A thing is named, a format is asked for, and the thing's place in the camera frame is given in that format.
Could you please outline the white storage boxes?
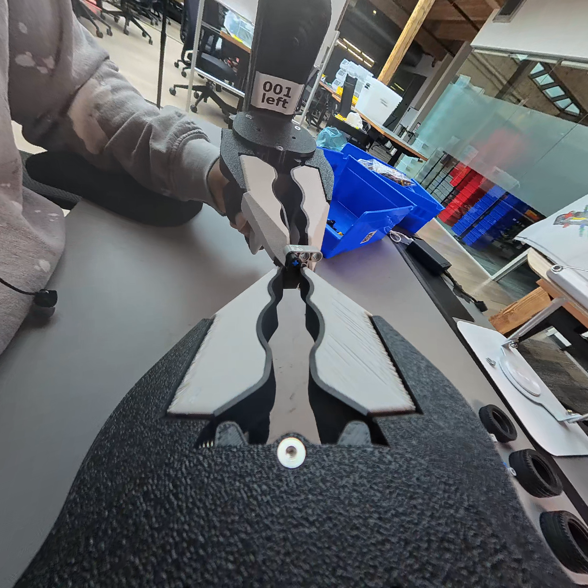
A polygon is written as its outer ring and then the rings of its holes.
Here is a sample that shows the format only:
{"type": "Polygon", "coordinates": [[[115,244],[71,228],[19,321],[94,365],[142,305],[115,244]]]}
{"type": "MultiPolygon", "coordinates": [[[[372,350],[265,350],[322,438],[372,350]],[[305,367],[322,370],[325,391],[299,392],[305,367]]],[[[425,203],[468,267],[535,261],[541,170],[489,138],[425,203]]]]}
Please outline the white storage boxes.
{"type": "Polygon", "coordinates": [[[342,85],[347,76],[356,79],[354,91],[354,96],[357,97],[356,110],[377,125],[384,126],[401,103],[402,97],[373,77],[373,74],[363,66],[343,59],[334,82],[342,85]]]}

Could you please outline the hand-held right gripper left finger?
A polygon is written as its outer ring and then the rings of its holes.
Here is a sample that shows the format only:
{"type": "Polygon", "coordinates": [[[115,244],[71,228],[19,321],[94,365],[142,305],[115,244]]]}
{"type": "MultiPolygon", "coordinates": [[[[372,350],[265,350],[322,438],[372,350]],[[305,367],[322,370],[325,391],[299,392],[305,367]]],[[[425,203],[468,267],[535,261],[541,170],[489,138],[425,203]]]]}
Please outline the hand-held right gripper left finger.
{"type": "Polygon", "coordinates": [[[275,268],[215,313],[169,415],[219,417],[260,392],[272,371],[282,271],[275,268]]]}

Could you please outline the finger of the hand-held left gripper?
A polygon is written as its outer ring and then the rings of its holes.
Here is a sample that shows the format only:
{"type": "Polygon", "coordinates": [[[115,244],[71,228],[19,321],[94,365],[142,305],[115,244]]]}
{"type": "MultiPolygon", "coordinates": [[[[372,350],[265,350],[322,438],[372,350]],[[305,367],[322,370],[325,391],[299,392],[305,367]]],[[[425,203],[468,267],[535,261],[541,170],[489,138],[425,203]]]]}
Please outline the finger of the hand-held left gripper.
{"type": "Polygon", "coordinates": [[[329,202],[318,169],[298,166],[292,180],[301,196],[295,193],[292,213],[292,244],[314,246],[321,251],[325,235],[329,202]]]}
{"type": "Polygon", "coordinates": [[[251,228],[249,250],[256,254],[263,248],[273,262],[285,267],[284,249],[290,245],[290,233],[282,219],[283,204],[273,190],[276,169],[251,155],[240,155],[239,160],[246,187],[242,214],[251,228]]]}

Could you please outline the person's left hand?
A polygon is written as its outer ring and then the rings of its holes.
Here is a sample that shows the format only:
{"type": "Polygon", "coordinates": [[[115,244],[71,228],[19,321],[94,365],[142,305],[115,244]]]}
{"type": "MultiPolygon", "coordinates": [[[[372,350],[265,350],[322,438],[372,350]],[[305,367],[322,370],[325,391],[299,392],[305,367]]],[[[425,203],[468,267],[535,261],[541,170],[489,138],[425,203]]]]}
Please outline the person's left hand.
{"type": "MultiPolygon", "coordinates": [[[[218,158],[214,165],[211,167],[208,173],[208,187],[209,191],[212,194],[214,206],[216,210],[223,216],[229,218],[226,213],[226,206],[224,202],[224,188],[229,183],[220,167],[220,159],[218,158]]],[[[241,233],[244,237],[248,238],[251,232],[251,226],[245,220],[242,213],[238,213],[235,217],[235,220],[230,220],[229,223],[233,229],[236,229],[239,233],[241,233]]]]}

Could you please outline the black rubber toy tire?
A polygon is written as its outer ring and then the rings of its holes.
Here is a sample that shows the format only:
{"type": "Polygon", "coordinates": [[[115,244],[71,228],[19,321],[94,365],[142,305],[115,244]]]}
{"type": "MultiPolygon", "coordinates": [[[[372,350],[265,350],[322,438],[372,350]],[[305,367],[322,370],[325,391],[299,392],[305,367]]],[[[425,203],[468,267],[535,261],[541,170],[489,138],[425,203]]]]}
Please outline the black rubber toy tire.
{"type": "Polygon", "coordinates": [[[587,526],[569,511],[546,511],[540,528],[552,552],[564,567],[587,573],[587,526]]]}
{"type": "Polygon", "coordinates": [[[509,455],[516,480],[529,494],[538,498],[562,494],[562,482],[549,462],[536,450],[524,449],[509,455]]]}
{"type": "Polygon", "coordinates": [[[511,443],[518,438],[518,431],[511,418],[496,405],[485,405],[479,409],[479,418],[499,443],[511,443]]]}

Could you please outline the black hoodie drawstring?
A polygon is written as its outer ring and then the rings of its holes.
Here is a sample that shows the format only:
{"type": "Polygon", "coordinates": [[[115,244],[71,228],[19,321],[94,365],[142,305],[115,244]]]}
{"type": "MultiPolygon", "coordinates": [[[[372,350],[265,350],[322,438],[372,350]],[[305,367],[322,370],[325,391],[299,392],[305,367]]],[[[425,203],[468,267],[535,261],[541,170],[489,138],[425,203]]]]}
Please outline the black hoodie drawstring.
{"type": "Polygon", "coordinates": [[[35,292],[30,292],[14,286],[3,278],[1,278],[1,284],[20,295],[31,298],[32,304],[40,308],[53,309],[58,301],[58,293],[56,290],[41,289],[35,292]]]}

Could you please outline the grey lego beam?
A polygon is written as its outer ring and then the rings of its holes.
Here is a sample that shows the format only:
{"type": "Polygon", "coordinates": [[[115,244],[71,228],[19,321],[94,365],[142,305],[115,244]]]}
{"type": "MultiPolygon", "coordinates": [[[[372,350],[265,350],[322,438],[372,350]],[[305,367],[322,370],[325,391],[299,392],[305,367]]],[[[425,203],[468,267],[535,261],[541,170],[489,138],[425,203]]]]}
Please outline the grey lego beam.
{"type": "Polygon", "coordinates": [[[291,265],[294,261],[300,264],[318,263],[323,255],[320,249],[309,245],[286,245],[283,249],[285,266],[291,265]]]}

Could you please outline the white instruction booklet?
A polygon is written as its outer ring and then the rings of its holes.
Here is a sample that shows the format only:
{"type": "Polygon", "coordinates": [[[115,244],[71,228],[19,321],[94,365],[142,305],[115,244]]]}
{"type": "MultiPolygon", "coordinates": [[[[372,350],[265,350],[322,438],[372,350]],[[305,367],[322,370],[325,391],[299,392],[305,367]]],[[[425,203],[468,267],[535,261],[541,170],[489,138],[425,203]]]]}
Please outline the white instruction booklet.
{"type": "Polygon", "coordinates": [[[525,228],[514,238],[562,263],[587,255],[587,195],[525,228]]]}

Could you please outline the wooden pillar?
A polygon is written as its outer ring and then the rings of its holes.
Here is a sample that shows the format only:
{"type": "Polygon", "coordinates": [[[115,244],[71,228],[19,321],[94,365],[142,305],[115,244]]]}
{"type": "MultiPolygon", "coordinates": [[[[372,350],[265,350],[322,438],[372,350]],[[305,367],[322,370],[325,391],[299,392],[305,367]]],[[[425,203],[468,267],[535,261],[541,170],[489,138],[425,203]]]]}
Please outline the wooden pillar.
{"type": "Polygon", "coordinates": [[[396,41],[389,57],[379,74],[378,80],[384,85],[390,84],[393,75],[399,68],[405,57],[410,45],[414,41],[417,33],[421,29],[423,22],[428,16],[435,1],[418,1],[414,10],[410,14],[407,23],[404,25],[402,32],[396,41]]]}

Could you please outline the person's grey patterned hoodie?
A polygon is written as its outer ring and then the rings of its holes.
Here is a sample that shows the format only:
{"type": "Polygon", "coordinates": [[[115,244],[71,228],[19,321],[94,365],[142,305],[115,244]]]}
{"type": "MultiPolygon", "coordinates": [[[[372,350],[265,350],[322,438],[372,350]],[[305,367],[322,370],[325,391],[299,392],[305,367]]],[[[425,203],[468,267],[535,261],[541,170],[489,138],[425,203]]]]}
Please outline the person's grey patterned hoodie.
{"type": "Polygon", "coordinates": [[[12,121],[46,149],[99,154],[96,77],[107,55],[74,15],[70,1],[1,1],[1,351],[33,305],[65,244],[63,214],[22,183],[12,121]]]}

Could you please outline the person's left forearm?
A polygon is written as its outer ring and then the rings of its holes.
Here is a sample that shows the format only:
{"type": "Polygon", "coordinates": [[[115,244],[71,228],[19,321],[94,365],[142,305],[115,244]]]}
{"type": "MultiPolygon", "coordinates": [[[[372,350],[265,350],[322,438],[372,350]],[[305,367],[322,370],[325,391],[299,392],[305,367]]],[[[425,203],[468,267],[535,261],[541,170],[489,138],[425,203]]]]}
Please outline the person's left forearm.
{"type": "Polygon", "coordinates": [[[68,118],[96,166],[122,168],[153,192],[216,210],[207,178],[219,148],[178,108],[148,103],[110,60],[80,87],[68,118]]]}

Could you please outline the clear bag of lego parts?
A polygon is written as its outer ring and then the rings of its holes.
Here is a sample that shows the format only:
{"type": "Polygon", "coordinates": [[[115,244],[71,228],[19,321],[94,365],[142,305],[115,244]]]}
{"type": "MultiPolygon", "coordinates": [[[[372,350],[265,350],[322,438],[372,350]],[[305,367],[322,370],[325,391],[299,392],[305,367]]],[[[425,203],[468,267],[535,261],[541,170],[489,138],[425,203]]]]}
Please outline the clear bag of lego parts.
{"type": "Polygon", "coordinates": [[[389,166],[384,164],[383,162],[379,161],[375,158],[364,158],[359,159],[358,163],[363,165],[367,170],[376,173],[377,175],[381,176],[383,179],[390,180],[391,182],[403,186],[403,187],[412,187],[416,185],[416,182],[406,176],[401,171],[398,171],[393,166],[389,166]]]}

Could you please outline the blue plastic bin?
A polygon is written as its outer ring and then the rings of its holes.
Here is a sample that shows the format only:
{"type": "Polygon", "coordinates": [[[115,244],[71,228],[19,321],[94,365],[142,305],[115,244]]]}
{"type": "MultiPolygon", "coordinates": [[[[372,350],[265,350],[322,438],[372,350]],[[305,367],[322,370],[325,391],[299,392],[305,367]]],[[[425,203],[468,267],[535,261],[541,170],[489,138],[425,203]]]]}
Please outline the blue plastic bin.
{"type": "Polygon", "coordinates": [[[414,204],[380,174],[341,152],[323,150],[334,172],[334,188],[322,242],[332,258],[384,239],[414,204]]]}
{"type": "MultiPolygon", "coordinates": [[[[372,154],[350,143],[345,145],[341,153],[356,161],[364,158],[375,158],[372,154]]],[[[400,207],[412,205],[410,212],[399,223],[401,228],[410,233],[418,232],[425,224],[437,217],[444,210],[444,207],[417,182],[415,186],[403,187],[390,180],[383,179],[376,173],[367,170],[360,163],[354,165],[354,170],[359,173],[361,179],[378,190],[394,205],[399,205],[400,207]]]]}

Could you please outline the teal plastic bag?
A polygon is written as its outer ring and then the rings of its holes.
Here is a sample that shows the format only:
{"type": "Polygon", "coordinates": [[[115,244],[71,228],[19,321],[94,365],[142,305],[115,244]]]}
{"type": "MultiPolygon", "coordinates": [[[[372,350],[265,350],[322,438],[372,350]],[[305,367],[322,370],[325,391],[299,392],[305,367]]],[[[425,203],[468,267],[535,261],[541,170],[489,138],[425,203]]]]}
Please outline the teal plastic bag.
{"type": "Polygon", "coordinates": [[[316,146],[318,148],[336,152],[341,152],[347,143],[346,134],[332,126],[322,129],[316,137],[316,146]]]}

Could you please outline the black power adapter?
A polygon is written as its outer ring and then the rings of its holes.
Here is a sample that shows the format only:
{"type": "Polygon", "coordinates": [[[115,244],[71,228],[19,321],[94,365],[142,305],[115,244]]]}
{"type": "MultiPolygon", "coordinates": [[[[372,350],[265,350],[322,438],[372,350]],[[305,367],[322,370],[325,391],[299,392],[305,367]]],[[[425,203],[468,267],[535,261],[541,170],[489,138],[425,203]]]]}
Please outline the black power adapter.
{"type": "Polygon", "coordinates": [[[452,264],[422,239],[413,239],[406,247],[407,253],[432,275],[445,274],[452,264]]]}

